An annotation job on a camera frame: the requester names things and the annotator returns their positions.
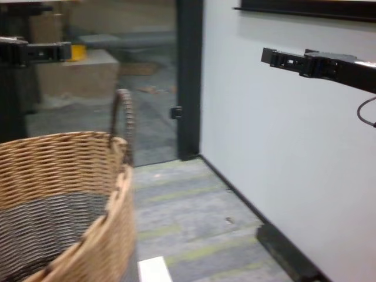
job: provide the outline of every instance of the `door frame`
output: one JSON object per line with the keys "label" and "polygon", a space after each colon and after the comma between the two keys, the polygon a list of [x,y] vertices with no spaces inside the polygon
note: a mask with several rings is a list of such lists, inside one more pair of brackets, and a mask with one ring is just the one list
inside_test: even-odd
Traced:
{"label": "door frame", "polygon": [[204,0],[176,0],[177,11],[177,155],[200,153],[200,112]]}

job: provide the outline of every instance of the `black baseboard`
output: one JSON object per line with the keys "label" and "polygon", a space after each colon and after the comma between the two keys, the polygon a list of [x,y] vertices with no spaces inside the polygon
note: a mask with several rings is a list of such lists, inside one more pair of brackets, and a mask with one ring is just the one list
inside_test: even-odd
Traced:
{"label": "black baseboard", "polygon": [[223,174],[216,169],[216,167],[211,164],[204,156],[200,155],[200,158],[207,164],[207,166],[214,171],[214,173],[235,193],[235,195],[263,222],[270,223],[266,217],[255,207],[236,187],[229,182]]}
{"label": "black baseboard", "polygon": [[255,207],[204,156],[200,158],[231,189],[235,195],[264,223],[257,231],[257,239],[276,262],[295,282],[331,282],[325,275]]}

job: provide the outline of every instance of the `gray carpet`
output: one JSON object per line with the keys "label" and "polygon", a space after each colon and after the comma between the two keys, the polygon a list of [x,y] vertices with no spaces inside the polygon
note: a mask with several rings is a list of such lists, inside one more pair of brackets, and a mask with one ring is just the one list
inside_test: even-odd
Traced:
{"label": "gray carpet", "polygon": [[[142,52],[137,55],[133,57],[158,62],[160,69],[151,76],[121,76],[119,78],[118,87],[126,87],[132,91],[135,107],[135,166],[174,160],[177,156],[176,121],[169,118],[169,110],[176,104],[176,94],[171,91],[150,94],[137,89],[155,86],[159,90],[170,90],[176,85],[176,68],[171,58],[165,53],[161,54],[161,51]],[[107,132],[109,130],[111,98],[52,102],[57,105],[53,109],[40,110],[26,117],[30,136],[87,130]],[[124,121],[121,114],[119,113],[118,120]],[[119,124],[118,128],[118,135],[123,136],[124,124]]]}
{"label": "gray carpet", "polygon": [[291,282],[255,238],[260,220],[199,159],[135,173],[139,260],[175,282]]}

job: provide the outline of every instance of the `gray wicker stripe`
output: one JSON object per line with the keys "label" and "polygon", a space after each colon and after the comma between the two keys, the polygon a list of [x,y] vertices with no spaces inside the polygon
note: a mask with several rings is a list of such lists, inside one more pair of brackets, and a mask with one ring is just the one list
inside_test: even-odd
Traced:
{"label": "gray wicker stripe", "polygon": [[0,281],[44,268],[104,212],[107,196],[74,192],[0,210]]}

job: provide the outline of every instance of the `white object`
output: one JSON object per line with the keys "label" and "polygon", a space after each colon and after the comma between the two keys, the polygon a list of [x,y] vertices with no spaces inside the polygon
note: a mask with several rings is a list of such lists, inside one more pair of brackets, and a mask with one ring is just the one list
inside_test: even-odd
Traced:
{"label": "white object", "polygon": [[201,153],[333,282],[375,282],[376,130],[356,115],[374,95],[260,61],[266,47],[375,62],[376,24],[236,6],[205,0]]}
{"label": "white object", "polygon": [[139,262],[140,282],[172,282],[163,257]]}

